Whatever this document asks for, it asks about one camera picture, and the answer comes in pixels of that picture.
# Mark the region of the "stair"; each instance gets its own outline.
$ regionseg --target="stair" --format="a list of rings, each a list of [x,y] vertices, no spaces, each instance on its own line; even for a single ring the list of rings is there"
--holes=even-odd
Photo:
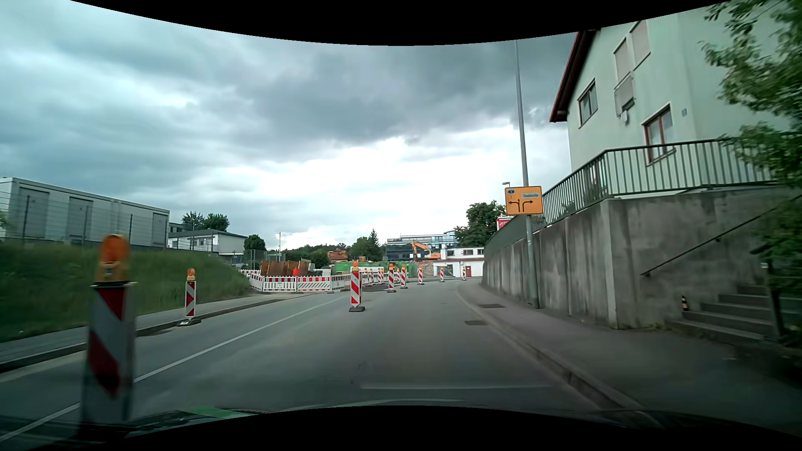
[[[780,299],[786,323],[802,319],[802,299]],[[754,343],[774,335],[772,310],[766,289],[739,285],[736,294],[721,294],[716,303],[702,303],[699,311],[684,311],[683,318],[666,321],[668,327],[724,343]]]

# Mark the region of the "orange warning lamp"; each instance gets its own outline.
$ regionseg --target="orange warning lamp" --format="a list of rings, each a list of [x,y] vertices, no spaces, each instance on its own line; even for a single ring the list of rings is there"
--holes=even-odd
[[[108,235],[100,243],[96,282],[128,282],[131,248],[122,235]]]

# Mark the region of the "grassy slope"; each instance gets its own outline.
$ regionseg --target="grassy slope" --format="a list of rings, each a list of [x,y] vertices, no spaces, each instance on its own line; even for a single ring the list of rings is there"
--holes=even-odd
[[[85,325],[97,257],[97,248],[0,244],[0,341]],[[140,314],[182,307],[190,267],[203,286],[200,303],[249,291],[247,278],[207,254],[133,251]]]

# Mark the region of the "barrier base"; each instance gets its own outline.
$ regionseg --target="barrier base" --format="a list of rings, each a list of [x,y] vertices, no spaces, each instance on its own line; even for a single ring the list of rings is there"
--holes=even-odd
[[[176,324],[176,326],[192,326],[201,322],[200,318],[184,318]]]

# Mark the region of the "excavator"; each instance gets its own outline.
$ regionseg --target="excavator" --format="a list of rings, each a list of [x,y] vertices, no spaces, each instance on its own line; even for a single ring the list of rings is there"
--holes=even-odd
[[[439,252],[431,252],[431,248],[426,246],[425,244],[420,244],[419,242],[412,242],[412,261],[417,263],[418,262],[418,249],[420,249],[423,255],[423,260],[440,260],[440,253]]]

